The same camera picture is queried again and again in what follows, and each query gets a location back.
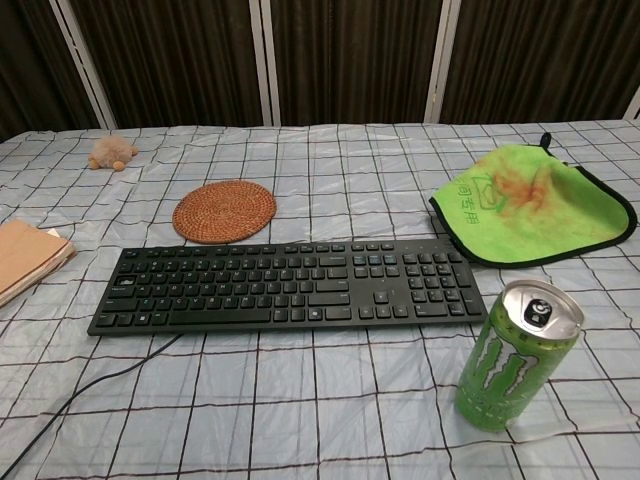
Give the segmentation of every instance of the brown notebook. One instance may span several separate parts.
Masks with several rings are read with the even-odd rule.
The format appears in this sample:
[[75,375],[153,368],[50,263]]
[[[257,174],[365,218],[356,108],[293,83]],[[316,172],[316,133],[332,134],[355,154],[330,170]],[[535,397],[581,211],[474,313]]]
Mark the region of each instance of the brown notebook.
[[73,244],[21,220],[0,225],[0,306],[49,275],[73,254]]

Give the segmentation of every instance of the small plush toy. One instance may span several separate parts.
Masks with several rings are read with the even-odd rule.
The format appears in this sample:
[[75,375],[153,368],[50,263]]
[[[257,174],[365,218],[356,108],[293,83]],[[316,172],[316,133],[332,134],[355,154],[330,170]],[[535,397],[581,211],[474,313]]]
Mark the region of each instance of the small plush toy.
[[113,168],[120,172],[131,161],[131,157],[137,154],[138,147],[134,147],[124,138],[115,135],[103,137],[96,142],[89,154],[89,168]]

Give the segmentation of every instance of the black keyboard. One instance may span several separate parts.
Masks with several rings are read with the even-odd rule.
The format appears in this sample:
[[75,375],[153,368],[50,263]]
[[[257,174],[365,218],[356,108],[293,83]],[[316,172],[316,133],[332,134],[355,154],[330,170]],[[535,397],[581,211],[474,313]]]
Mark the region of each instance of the black keyboard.
[[89,335],[481,322],[448,241],[132,248]]

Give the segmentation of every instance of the round rattan coaster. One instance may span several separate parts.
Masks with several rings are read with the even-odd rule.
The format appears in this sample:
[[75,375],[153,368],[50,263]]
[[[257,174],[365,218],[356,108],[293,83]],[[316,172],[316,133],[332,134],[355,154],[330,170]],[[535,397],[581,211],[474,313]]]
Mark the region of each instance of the round rattan coaster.
[[173,227],[193,242],[229,243],[260,231],[275,213],[275,198],[266,188],[230,180],[187,194],[173,211]]

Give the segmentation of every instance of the can lid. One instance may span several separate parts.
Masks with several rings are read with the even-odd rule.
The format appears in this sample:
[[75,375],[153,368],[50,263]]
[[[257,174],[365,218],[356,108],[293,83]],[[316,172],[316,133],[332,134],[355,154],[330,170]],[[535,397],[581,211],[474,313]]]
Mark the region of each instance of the can lid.
[[511,321],[539,338],[572,339],[584,322],[584,314],[573,298],[539,280],[509,283],[502,301]]

